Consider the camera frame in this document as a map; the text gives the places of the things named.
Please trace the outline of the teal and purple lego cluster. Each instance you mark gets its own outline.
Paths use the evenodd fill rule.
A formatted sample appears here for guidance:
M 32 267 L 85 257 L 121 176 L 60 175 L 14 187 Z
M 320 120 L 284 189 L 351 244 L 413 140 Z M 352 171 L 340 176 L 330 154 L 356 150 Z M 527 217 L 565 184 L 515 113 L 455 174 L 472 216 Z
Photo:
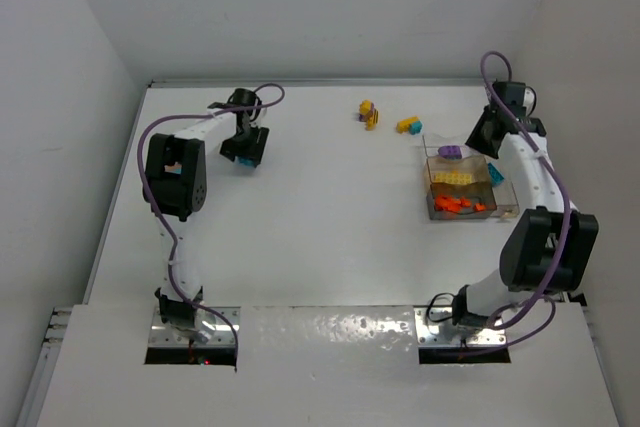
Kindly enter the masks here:
M 247 166 L 247 167 L 251 167 L 251 168 L 256 168 L 257 167 L 257 164 L 255 163 L 255 161 L 252 160 L 252 159 L 249 159 L 249 158 L 238 157 L 237 158 L 237 162 L 240 165 L 244 165 L 244 166 Z

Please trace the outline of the teal lego brick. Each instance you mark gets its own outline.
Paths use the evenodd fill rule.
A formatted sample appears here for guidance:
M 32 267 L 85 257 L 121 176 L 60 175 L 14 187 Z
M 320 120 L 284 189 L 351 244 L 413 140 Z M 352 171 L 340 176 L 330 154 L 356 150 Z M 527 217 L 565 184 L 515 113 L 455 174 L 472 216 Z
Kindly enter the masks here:
M 488 173 L 489 173 L 489 177 L 491 179 L 491 184 L 494 187 L 497 187 L 499 185 L 501 185 L 504 180 L 505 177 L 503 176 L 503 174 L 494 166 L 493 163 L 488 163 L 487 164 L 487 169 L 488 169 Z

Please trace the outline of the yellow lego plate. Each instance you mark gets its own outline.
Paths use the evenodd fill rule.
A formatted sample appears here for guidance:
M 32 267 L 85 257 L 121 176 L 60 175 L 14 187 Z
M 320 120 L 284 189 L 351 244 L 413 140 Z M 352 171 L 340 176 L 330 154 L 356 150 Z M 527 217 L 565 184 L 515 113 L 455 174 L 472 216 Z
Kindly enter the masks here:
M 475 178 L 472 174 L 462 173 L 457 171 L 450 172 L 436 172 L 433 175 L 433 183 L 443 183 L 449 185 L 470 185 L 475 182 Z

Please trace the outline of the large orange curved lego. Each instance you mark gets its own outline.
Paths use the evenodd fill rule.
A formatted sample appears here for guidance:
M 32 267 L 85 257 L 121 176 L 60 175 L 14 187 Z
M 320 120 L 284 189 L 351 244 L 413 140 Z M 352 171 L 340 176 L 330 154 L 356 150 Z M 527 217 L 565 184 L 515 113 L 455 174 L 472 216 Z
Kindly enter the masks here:
M 471 201 L 464 197 L 453 197 L 449 195 L 437 195 L 434 198 L 434 206 L 436 210 L 461 213 L 464 209 L 471 207 Z

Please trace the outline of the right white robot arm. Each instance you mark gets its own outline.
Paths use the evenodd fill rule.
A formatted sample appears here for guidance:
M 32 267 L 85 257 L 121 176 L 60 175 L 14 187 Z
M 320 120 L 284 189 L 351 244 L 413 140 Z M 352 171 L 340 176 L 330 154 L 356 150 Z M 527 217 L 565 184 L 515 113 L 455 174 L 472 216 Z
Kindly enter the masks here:
M 545 295 L 577 290 L 599 232 L 596 217 L 579 212 L 560 184 L 546 130 L 529 114 L 536 102 L 532 89 L 495 81 L 488 98 L 466 144 L 509 168 L 522 211 L 498 268 L 453 298 L 452 322 L 468 328 L 493 325 L 503 307 L 527 311 Z

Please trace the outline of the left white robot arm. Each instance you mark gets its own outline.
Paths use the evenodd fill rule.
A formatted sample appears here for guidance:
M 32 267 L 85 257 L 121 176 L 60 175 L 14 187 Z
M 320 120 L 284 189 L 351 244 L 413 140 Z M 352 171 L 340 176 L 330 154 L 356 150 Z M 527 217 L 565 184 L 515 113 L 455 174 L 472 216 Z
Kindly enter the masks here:
M 207 156 L 257 168 L 264 156 L 269 129 L 262 125 L 266 109 L 259 92 L 237 88 L 225 102 L 210 104 L 203 114 L 173 114 L 154 121 L 139 139 L 136 158 L 144 200 L 149 203 L 166 245 L 167 274 L 156 291 L 160 318 L 172 327 L 195 332 L 208 318 L 222 320 L 201 305 L 198 269 L 185 259 L 191 217 L 208 194 Z

